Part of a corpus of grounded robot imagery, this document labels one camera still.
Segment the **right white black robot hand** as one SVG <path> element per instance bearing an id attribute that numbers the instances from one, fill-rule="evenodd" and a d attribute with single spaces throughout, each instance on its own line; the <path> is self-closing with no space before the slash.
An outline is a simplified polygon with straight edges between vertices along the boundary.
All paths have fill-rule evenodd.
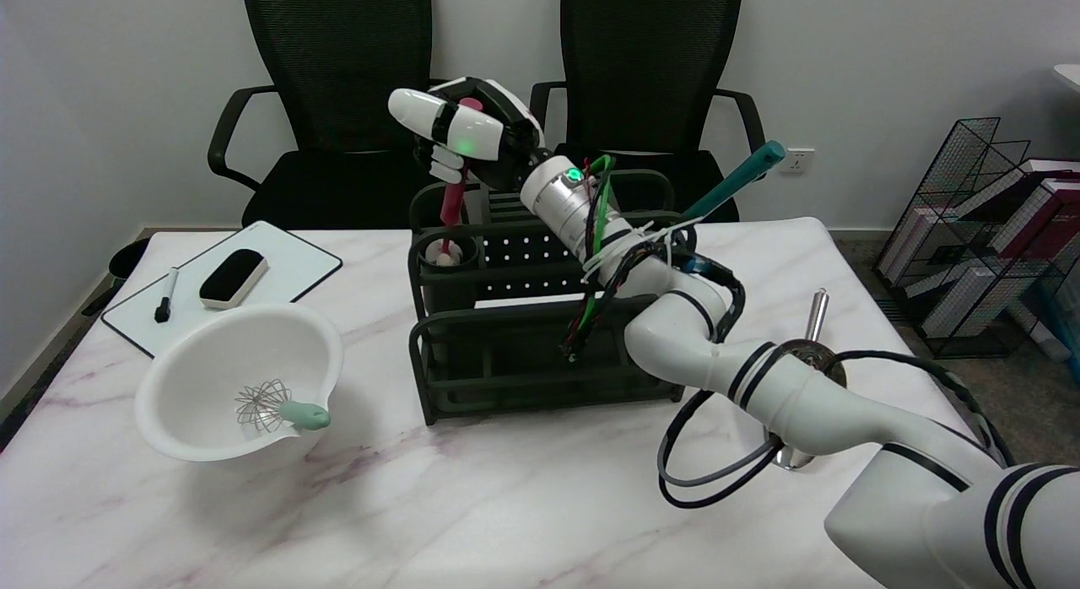
<path id="1" fill-rule="evenodd" d="M 429 176 L 462 184 L 467 174 L 498 192 L 517 192 L 550 152 L 543 128 L 519 97 L 494 80 L 461 77 L 428 90 L 394 89 L 388 110 L 416 138 Z"/>

